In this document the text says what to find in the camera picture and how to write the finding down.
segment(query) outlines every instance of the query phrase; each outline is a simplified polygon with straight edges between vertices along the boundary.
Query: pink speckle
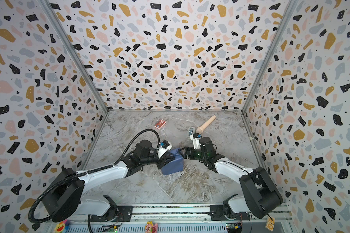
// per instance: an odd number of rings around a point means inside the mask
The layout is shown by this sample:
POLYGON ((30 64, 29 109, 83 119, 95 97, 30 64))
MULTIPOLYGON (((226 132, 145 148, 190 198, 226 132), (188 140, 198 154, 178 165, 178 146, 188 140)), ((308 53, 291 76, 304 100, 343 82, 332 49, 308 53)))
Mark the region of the pink speckle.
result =
POLYGON ((96 12, 95 9, 93 9, 93 7, 92 7, 88 2, 86 2, 86 3, 87 3, 88 9, 89 9, 91 12, 95 13, 95 12, 96 12))
POLYGON ((135 7, 135 6, 133 6, 133 7, 131 8, 131 10, 132 10, 132 12, 135 14, 135 16, 137 16, 137 15, 138 15, 138 13, 137 13, 137 10, 136 10, 136 7, 135 7))
POLYGON ((10 84, 7 81, 0 81, 0 93, 11 93, 13 91, 13 88, 10 86, 10 84))
POLYGON ((327 60, 325 60, 325 63, 327 65, 331 65, 333 63, 333 59, 331 57, 329 57, 327 60))
POLYGON ((21 168, 19 167, 19 159, 14 158, 9 165, 9 171, 17 176, 21 175, 21 168))
POLYGON ((0 155, 4 154, 6 151, 6 146, 4 144, 0 144, 0 155))
POLYGON ((338 53, 339 49, 341 48, 342 43, 343 43, 343 41, 336 43, 336 45, 334 46, 333 53, 338 53))
POLYGON ((292 116, 287 116, 284 118, 284 122, 294 123, 295 119, 292 116))
POLYGON ((334 131, 335 131, 335 129, 330 129, 329 130, 328 134, 329 134, 330 137, 334 136, 334 131))
POLYGON ((229 16, 233 16, 233 6, 228 9, 229 16))
POLYGON ((97 32, 96 37, 99 38, 102 42, 107 43, 107 35, 103 32, 97 32))
POLYGON ((185 39, 186 39, 189 43, 193 42, 193 40, 194 40, 194 35, 193 35, 193 33, 190 32, 190 31, 186 32, 186 33, 184 34, 184 37, 185 37, 185 39))
POLYGON ((192 10, 192 7, 191 7, 191 4, 188 2, 188 12, 189 13, 193 13, 193 10, 192 10))
POLYGON ((5 158, 0 158, 0 164, 7 164, 8 160, 5 158))
POLYGON ((328 151, 325 157, 328 161, 331 161, 331 159, 333 158, 333 151, 332 150, 328 151))
POLYGON ((5 124, 5 129, 11 133, 16 133, 16 126, 14 124, 14 121, 8 120, 7 123, 5 124))
POLYGON ((12 32, 14 32, 15 34, 17 34, 19 37, 22 37, 22 33, 19 32, 19 30, 17 30, 14 26, 11 27, 12 32))

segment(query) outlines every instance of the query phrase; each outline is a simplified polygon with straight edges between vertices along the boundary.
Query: black cable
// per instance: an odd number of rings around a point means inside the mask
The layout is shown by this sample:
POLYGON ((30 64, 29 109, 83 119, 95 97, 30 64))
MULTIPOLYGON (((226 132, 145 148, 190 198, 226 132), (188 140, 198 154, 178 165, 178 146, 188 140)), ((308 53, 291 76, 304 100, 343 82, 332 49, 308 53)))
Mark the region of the black cable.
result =
POLYGON ((88 215, 88 218, 87 218, 87 225, 88 225, 89 233, 93 233, 92 227, 91 227, 91 215, 90 214, 88 215))
POLYGON ((46 222, 46 221, 49 221, 51 220, 51 216, 48 216, 46 218, 41 218, 41 219, 36 219, 34 217, 34 212, 35 212, 35 209, 36 207, 38 206, 38 204, 41 202, 41 200, 48 194, 50 193, 53 189, 63 185, 63 184, 66 184, 68 183, 69 181, 71 180, 74 180, 74 179, 77 179, 81 176, 85 176, 88 174, 92 174, 92 173, 95 173, 95 172, 98 172, 98 171, 102 171, 102 170, 105 170, 105 169, 108 169, 108 168, 111 168, 115 165, 117 165, 119 163, 119 161, 123 158, 123 156, 126 154, 127 150, 130 148, 130 146, 132 145, 132 143, 135 141, 135 139, 137 137, 140 136, 140 134, 142 133, 145 133, 145 132, 153 132, 155 133, 155 135, 157 136, 157 141, 158 141, 158 146, 157 146, 157 152, 156 152, 156 157, 158 156, 158 148, 159 148, 159 143, 160 143, 160 139, 159 139, 159 135, 158 133, 154 130, 154 129, 144 129, 142 131, 140 131, 138 134, 135 135, 135 137, 130 141, 130 143, 127 145, 126 149, 124 150, 124 152, 122 153, 122 155, 119 157, 119 159, 114 163, 114 164, 110 164, 110 165, 107 165, 107 166, 104 166, 104 167, 99 167, 99 168, 96 168, 96 169, 93 169, 93 170, 88 170, 87 172, 83 172, 83 173, 79 173, 79 174, 76 174, 76 175, 72 175, 72 176, 69 176, 63 180, 60 180, 58 181, 57 183, 53 184, 52 186, 48 187, 36 200, 35 202, 33 203, 33 205, 30 207, 30 210, 29 210, 29 214, 28 214, 28 219, 31 223, 34 223, 34 224, 37 224, 37 223, 43 223, 43 222, 46 222))
POLYGON ((252 217, 252 212, 250 212, 250 219, 252 220, 252 226, 250 227, 249 233, 252 233, 252 229, 253 229, 253 217, 252 217))

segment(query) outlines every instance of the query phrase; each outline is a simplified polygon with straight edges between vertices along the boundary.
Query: wooden rolling pin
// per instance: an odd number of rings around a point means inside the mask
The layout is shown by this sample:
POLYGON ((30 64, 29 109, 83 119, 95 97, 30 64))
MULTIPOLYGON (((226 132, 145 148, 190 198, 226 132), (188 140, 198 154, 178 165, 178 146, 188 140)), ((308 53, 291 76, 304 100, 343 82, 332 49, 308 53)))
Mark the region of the wooden rolling pin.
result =
POLYGON ((208 119, 203 125, 201 125, 196 129, 196 133, 201 134, 205 130, 205 128, 208 127, 209 124, 215 120, 215 118, 216 118, 215 115, 210 117, 210 119, 208 119))

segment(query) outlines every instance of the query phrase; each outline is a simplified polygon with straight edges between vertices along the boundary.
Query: gray marble surface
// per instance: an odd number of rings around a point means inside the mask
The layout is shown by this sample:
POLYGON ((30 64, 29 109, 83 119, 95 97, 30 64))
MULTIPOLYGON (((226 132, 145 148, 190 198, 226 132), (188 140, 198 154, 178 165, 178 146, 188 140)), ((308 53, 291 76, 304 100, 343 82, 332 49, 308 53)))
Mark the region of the gray marble surface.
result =
MULTIPOLYGON (((202 136, 208 136, 218 147, 217 152, 238 164, 258 166, 239 112, 232 111, 113 111, 87 163, 93 169, 115 162, 130 140, 143 129, 164 119, 167 124, 157 130, 161 141, 166 139, 173 148, 190 144, 185 142, 189 126, 201 126, 211 116, 216 119, 202 136)), ((156 145, 154 133, 144 133, 140 140, 156 145)), ((207 169, 198 160, 184 160, 184 170, 163 175, 156 165, 147 165, 144 171, 119 180, 112 180, 86 194, 109 195, 116 203, 221 203, 233 194, 242 195, 241 187, 233 180, 207 169)))

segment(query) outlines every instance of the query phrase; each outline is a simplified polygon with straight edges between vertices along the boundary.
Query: black speckle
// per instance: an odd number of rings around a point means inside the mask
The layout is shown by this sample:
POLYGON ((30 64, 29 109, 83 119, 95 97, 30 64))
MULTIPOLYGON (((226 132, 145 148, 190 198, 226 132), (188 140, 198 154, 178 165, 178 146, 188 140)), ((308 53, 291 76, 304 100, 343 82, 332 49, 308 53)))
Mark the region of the black speckle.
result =
POLYGON ((30 22, 39 20, 39 19, 37 18, 36 15, 28 15, 28 16, 26 16, 26 18, 27 18, 30 22))
POLYGON ((161 9, 161 4, 151 3, 151 4, 150 4, 150 7, 151 7, 152 9, 158 9, 158 10, 160 10, 160 9, 161 9))
POLYGON ((13 64, 9 64, 9 67, 11 68, 13 73, 20 74, 21 70, 17 67, 15 67, 13 64))
POLYGON ((341 117, 339 115, 337 115, 337 114, 333 115, 333 122, 336 125, 343 125, 343 123, 341 122, 341 117))
POLYGON ((9 105, 5 105, 4 107, 0 107, 0 115, 9 112, 9 105))
POLYGON ((166 48, 166 44, 157 44, 157 48, 160 50, 164 50, 166 48))
POLYGON ((74 3, 72 3, 71 4, 71 7, 73 7, 73 8, 80 8, 80 5, 81 3, 79 2, 79 1, 76 1, 76 2, 74 2, 74 3))
POLYGON ((349 172, 346 169, 341 169, 340 173, 338 175, 338 178, 339 179, 346 179, 348 175, 349 175, 349 172))
POLYGON ((350 83, 349 84, 346 84, 346 85, 343 85, 343 86, 340 86, 341 90, 343 93, 345 93, 346 91, 349 90, 350 88, 350 83))
POLYGON ((180 8, 181 7, 181 2, 174 3, 172 5, 173 8, 180 8))
POLYGON ((249 4, 248 9, 249 9, 249 10, 258 11, 258 7, 259 7, 259 6, 257 6, 257 5, 250 5, 250 4, 249 4))
POLYGON ((326 100, 326 99, 324 99, 323 97, 321 97, 321 96, 318 96, 317 98, 316 98, 316 101, 318 102, 318 105, 320 106, 320 107, 323 107, 323 108, 325 108, 327 105, 328 105, 328 101, 326 100))

